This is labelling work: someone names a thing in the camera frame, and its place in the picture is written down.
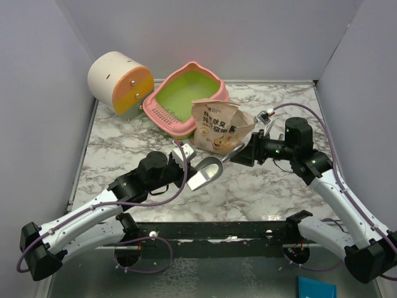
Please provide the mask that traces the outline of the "cat litter bag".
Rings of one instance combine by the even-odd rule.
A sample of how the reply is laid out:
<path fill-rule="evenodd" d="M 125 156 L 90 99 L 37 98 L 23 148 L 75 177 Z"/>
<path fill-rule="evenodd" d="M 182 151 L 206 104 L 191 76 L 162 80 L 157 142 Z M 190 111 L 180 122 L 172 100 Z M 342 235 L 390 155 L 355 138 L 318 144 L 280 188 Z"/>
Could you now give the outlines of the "cat litter bag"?
<path fill-rule="evenodd" d="M 257 120 L 238 103 L 201 99 L 192 103 L 195 122 L 193 144 L 199 149 L 225 155 L 252 131 Z"/>

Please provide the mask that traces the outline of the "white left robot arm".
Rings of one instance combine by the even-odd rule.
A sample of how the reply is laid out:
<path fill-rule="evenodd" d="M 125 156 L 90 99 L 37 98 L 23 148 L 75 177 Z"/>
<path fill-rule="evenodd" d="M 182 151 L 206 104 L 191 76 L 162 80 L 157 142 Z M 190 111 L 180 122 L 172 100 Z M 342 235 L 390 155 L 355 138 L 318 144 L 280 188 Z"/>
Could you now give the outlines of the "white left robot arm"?
<path fill-rule="evenodd" d="M 170 184 L 183 190 L 196 173 L 190 164 L 195 156 L 191 148 L 176 148 L 169 155 L 152 151 L 136 169 L 116 178 L 76 210 L 45 224 L 27 223 L 21 229 L 22 256 L 17 263 L 26 263 L 27 269 L 18 267 L 17 271 L 28 272 L 34 281 L 41 281 L 86 250 L 157 239 L 145 236 L 127 210 L 144 206 L 148 196 L 158 195 L 160 188 Z"/>

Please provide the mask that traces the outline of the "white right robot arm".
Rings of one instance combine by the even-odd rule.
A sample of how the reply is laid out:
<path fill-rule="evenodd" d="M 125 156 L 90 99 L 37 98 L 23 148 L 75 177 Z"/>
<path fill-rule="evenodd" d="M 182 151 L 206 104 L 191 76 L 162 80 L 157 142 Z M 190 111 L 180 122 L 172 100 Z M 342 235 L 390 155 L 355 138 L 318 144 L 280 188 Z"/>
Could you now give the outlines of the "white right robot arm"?
<path fill-rule="evenodd" d="M 287 119 L 284 140 L 273 140 L 264 130 L 254 132 L 231 162 L 252 167 L 268 159 L 288 161 L 293 173 L 325 200 L 347 229 L 347 233 L 336 230 L 304 210 L 287 219 L 285 236 L 290 242 L 316 242 L 340 257 L 363 284 L 396 266 L 396 232 L 362 204 L 328 156 L 314 149 L 313 129 L 307 120 Z"/>

